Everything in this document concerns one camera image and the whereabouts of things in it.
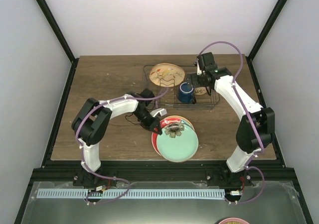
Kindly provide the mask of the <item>cream ceramic bowl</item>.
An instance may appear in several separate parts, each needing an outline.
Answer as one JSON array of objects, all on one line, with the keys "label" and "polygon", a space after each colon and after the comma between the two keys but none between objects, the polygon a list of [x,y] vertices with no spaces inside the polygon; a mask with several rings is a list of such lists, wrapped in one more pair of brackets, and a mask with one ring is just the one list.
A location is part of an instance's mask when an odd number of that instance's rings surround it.
[{"label": "cream ceramic bowl", "polygon": [[206,91],[205,87],[195,88],[195,90],[194,90],[194,94],[197,96],[204,95],[206,93],[207,93],[207,91]]}]

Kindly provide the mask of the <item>dark blue ceramic mug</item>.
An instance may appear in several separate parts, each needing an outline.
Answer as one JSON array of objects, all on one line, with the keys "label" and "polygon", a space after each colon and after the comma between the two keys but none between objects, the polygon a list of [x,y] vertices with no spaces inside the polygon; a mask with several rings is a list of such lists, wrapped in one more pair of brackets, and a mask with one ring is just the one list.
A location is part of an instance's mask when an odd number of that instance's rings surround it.
[{"label": "dark blue ceramic mug", "polygon": [[178,89],[178,100],[183,104],[195,104],[197,102],[194,88],[191,88],[187,82],[180,84]]}]

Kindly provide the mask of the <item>green-rimmed plate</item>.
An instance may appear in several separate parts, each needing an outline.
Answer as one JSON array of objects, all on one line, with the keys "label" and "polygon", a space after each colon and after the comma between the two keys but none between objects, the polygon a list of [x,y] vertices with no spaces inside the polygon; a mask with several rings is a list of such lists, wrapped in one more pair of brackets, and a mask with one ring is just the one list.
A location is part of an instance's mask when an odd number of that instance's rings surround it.
[{"label": "green-rimmed plate", "polygon": [[198,149],[196,132],[187,124],[171,123],[163,127],[157,136],[157,148],[161,156],[170,162],[189,160]]}]

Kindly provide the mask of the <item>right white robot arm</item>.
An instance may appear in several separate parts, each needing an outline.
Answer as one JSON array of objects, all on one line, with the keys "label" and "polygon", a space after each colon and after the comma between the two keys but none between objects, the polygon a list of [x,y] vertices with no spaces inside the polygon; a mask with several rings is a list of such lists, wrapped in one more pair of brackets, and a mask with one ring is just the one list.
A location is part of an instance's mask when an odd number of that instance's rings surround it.
[{"label": "right white robot arm", "polygon": [[239,172],[248,168],[252,159],[274,141],[275,113],[254,101],[227,68],[219,68],[211,52],[198,55],[196,66],[197,71],[186,76],[187,84],[221,95],[240,120],[237,147],[226,161],[228,169],[221,173],[223,183],[232,186],[239,180]]}]

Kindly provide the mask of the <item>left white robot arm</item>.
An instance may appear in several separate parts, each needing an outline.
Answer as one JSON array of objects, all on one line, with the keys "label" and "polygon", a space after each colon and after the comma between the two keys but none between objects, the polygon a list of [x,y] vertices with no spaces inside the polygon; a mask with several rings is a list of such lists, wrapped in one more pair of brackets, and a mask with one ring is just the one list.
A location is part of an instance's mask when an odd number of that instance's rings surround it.
[{"label": "left white robot arm", "polygon": [[98,171],[101,166],[99,143],[106,133],[109,121],[131,113],[143,129],[161,135],[160,117],[166,115],[167,110],[157,108],[149,111],[147,107],[151,101],[162,96],[163,94],[156,97],[151,90],[144,89],[140,94],[130,92],[111,100],[98,101],[89,98],[85,102],[71,128],[81,150],[81,166],[86,170],[84,180],[90,186],[97,186],[102,180],[102,174]]}]

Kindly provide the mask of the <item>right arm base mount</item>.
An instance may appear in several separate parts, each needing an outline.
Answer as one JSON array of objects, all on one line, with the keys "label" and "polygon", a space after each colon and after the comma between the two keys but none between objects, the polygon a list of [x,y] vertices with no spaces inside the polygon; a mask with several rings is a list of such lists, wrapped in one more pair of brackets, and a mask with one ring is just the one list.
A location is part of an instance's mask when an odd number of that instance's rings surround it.
[{"label": "right arm base mount", "polygon": [[211,186],[219,187],[241,187],[248,185],[249,180],[246,179],[246,173],[243,171],[239,173],[232,173],[228,169],[219,167],[206,170],[206,180]]}]

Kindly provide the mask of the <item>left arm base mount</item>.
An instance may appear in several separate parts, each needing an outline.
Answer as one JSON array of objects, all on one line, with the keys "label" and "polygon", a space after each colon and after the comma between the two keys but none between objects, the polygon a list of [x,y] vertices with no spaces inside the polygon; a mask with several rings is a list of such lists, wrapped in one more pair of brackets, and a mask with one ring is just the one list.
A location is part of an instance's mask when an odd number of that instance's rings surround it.
[{"label": "left arm base mount", "polygon": [[87,172],[86,170],[80,170],[75,173],[73,186],[84,187],[84,188],[96,188],[98,186],[115,186],[117,181],[113,179],[102,179]]}]

